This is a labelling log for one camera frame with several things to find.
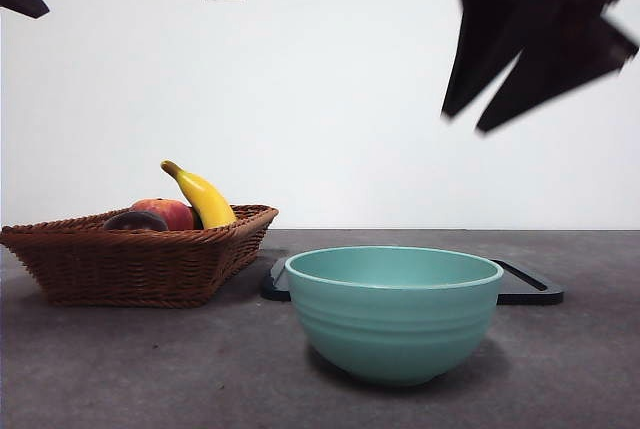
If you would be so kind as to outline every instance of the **wicker basket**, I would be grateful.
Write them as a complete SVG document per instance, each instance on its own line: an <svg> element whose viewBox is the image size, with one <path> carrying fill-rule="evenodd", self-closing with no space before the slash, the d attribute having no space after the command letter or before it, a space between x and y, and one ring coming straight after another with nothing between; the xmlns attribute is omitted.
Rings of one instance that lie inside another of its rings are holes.
<svg viewBox="0 0 640 429"><path fill-rule="evenodd" d="M268 206L232 206L238 220L193 231L105 231L103 214L6 226L0 243L58 306L196 307L250 264L278 214Z"/></svg>

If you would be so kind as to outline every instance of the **woven basket rim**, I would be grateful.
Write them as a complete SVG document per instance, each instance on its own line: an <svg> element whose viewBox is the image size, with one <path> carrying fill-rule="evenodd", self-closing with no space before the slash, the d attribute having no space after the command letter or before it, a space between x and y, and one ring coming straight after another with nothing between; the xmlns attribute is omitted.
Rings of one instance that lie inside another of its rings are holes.
<svg viewBox="0 0 640 429"><path fill-rule="evenodd" d="M231 207L236 210L248 210L253 209L256 211L255 214L252 214L248 217L238 218L235 222L231 224L227 224L224 226L213 227L209 229L187 229L180 231L152 231L147 229L136 229L136 230L123 230L123 229L111 229L111 230L103 230L101 227L73 227L73 224L82 224L82 223L90 223L90 222L100 222L101 220L106 220L111 216L116 214L126 212L130 208L121 208L115 209L107 212L102 212L99 214L93 214L88 216L80 216L74 218L67 219L59 219L53 221L45 221L38 222L35 224L17 224L13 226L3 226L2 233L0 235L9 235L9 234L93 234L93 233L101 233L101 234L109 234L113 237L130 237L135 235L144 235L144 236L152 236L158 238L167 238L167 237L194 237L194 236L203 236L207 234L219 234L226 233L234 230L238 230L243 228L248 224L253 224L257 219L266 218L273 219L277 214L278 210L274 207L267 206L264 204L231 204Z"/></svg>

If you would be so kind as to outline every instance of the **table surface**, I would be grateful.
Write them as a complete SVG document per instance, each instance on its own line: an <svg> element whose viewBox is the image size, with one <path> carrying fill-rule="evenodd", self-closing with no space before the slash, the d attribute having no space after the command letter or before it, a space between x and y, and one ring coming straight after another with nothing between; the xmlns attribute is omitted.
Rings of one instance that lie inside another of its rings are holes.
<svg viewBox="0 0 640 429"><path fill-rule="evenodd" d="M565 289L498 306L460 366L404 389L352 379L259 285L280 257L345 245L502 259ZM270 230L258 259L195 309L46 304L7 251L7 429L614 428L640 424L640 231Z"/></svg>

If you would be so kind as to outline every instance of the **bowl rim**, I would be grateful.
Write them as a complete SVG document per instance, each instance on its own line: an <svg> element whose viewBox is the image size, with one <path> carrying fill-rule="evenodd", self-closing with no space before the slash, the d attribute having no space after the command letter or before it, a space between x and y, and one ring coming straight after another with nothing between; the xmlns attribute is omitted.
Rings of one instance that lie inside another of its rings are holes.
<svg viewBox="0 0 640 429"><path fill-rule="evenodd" d="M294 269L293 267L291 267L291 263L294 262L296 259L300 259L302 257L311 255L311 254L318 254L318 253L323 253L323 252L335 252L335 251L342 251L342 250L348 250L348 249L394 249L394 250L419 250L419 251L425 251L425 252L438 252L438 253L442 253L442 254L450 254L450 255L455 255L455 256L463 256L463 257L467 257L470 259L475 259L477 261L482 261L485 262L487 264L489 264L490 266L493 266L493 268L496 270L495 274L492 274L491 276L488 277L483 277L481 279L474 279L472 281L464 281L464 282L456 282L456 283L452 283L452 284L412 284L410 286L403 286L400 284L396 284L396 285L388 285L388 284L363 284L363 283L358 283L358 282L347 282L347 281L337 281L335 279L327 279L324 277L318 277L318 276L311 276L309 274L305 274L304 272L300 272L296 269ZM466 252L459 252L459 251L449 251L446 249L435 249L435 248L431 248L431 247L417 247L417 246L391 246L391 245L362 245L362 246L339 246L339 247L326 247L323 249L314 249L311 251L305 251L305 252L301 252L299 254L296 254L294 256L291 256L289 258L287 258L287 260L284 263L285 269L288 273L294 274L298 277L301 277L303 279L308 279L311 281L316 281L316 282L322 282L322 283L326 283L326 284L333 284L336 286L348 286L348 287L360 287L360 288L366 288L366 289L389 289L389 290L425 290L425 289L455 289L458 287L471 287L471 286L480 286L483 284L488 284L490 282L499 280L502 278L502 276L504 275L504 269L502 269L502 266L500 266L500 264L493 262L490 259L487 259L486 257L481 257L481 256L476 256L474 254L468 254Z"/></svg>

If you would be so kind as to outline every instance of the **black tray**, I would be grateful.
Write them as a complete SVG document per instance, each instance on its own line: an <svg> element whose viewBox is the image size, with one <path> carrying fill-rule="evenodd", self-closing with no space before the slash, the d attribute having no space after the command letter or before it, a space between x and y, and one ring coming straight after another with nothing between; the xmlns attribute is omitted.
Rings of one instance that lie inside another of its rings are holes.
<svg viewBox="0 0 640 429"><path fill-rule="evenodd" d="M262 280L260 294L273 301L290 301L289 283L284 270L286 257L276 261ZM547 305L559 304L564 290L546 277L530 269L516 268L508 262L492 259L504 269L498 304Z"/></svg>

